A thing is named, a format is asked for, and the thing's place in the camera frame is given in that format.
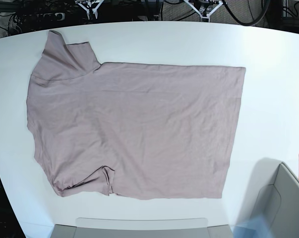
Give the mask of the mauve T-shirt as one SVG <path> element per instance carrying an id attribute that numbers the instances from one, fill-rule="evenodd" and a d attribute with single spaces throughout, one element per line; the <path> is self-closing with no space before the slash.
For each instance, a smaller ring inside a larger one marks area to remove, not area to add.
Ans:
<path id="1" fill-rule="evenodd" d="M 34 158 L 62 197 L 221 198 L 245 72 L 100 63 L 50 31 L 26 100 Z"/>

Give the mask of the black power strip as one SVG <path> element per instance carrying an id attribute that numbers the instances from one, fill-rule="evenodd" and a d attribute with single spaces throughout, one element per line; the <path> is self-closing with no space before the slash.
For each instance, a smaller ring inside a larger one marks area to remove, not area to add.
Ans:
<path id="1" fill-rule="evenodd" d="M 55 13 L 41 13 L 41 14 L 31 14 L 29 15 L 31 20 L 38 21 L 63 21 L 65 20 L 66 14 L 64 12 Z"/>

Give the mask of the grey bin right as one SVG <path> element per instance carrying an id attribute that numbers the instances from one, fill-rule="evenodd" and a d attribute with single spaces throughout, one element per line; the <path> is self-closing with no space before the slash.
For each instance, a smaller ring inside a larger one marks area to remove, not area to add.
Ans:
<path id="1" fill-rule="evenodd" d="M 263 187 L 251 218 L 263 215 L 274 238 L 299 238 L 299 180 L 281 163 L 274 182 Z"/>

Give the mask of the blue cloth in bin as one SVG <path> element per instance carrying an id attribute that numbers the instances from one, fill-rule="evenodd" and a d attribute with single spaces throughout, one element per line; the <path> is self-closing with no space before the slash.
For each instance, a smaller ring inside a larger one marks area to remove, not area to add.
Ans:
<path id="1" fill-rule="evenodd" d="M 233 228 L 234 238 L 273 238 L 270 223 L 263 215 L 251 218 Z"/>

